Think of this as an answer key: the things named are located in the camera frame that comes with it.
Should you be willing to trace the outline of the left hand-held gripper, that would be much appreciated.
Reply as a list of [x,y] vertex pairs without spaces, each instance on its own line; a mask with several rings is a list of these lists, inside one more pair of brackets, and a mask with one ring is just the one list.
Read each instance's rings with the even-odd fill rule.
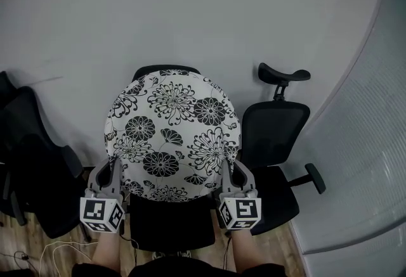
[[[80,200],[80,221],[91,231],[117,233],[124,218],[121,195],[121,161],[106,158],[89,173],[88,188]],[[108,187],[108,197],[99,193]]]

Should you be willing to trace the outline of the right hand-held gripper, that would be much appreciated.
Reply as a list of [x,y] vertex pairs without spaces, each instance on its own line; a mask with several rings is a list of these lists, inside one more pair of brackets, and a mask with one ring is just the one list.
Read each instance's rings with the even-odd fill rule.
[[[234,161],[233,172],[231,167],[223,161],[219,213],[227,230],[251,229],[261,220],[262,204],[254,175],[241,161]],[[233,193],[234,186],[242,192]]]

